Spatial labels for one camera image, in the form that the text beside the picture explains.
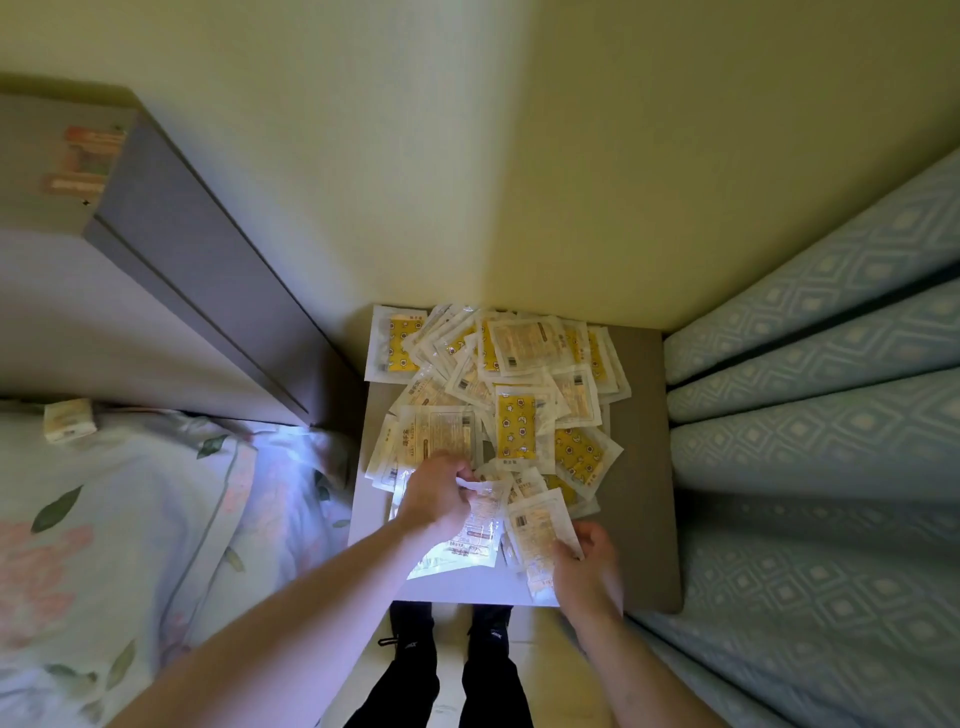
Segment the person's left hand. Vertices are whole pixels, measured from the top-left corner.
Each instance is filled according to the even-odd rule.
[[[460,533],[470,515],[470,501],[476,494],[458,486],[457,475],[473,479],[465,458],[447,452],[427,458],[410,476],[396,512],[398,520],[424,528],[431,546]]]

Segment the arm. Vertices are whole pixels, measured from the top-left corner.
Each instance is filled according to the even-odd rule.
[[[597,523],[575,522],[586,559],[554,544],[554,589],[560,608],[600,676],[622,728],[724,728],[726,723],[623,623],[616,550]]]
[[[471,492],[450,455],[411,476],[393,521],[249,610],[160,675],[110,728],[309,728],[347,679],[407,574],[456,535]]]

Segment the cabinet door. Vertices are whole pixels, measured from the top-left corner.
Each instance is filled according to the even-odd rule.
[[[215,329],[215,346],[285,393],[307,422],[359,432],[360,377],[148,119],[130,131],[94,219],[116,239],[106,247],[118,241],[140,264],[101,248],[106,255],[168,305],[186,304],[196,314],[188,324]]]

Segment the small box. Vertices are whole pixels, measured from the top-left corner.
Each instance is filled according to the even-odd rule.
[[[43,436],[48,443],[65,443],[97,431],[90,400],[67,400],[43,409]]]

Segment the beige wall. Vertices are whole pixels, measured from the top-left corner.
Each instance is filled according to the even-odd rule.
[[[355,361],[373,302],[679,327],[960,144],[953,0],[3,2]]]

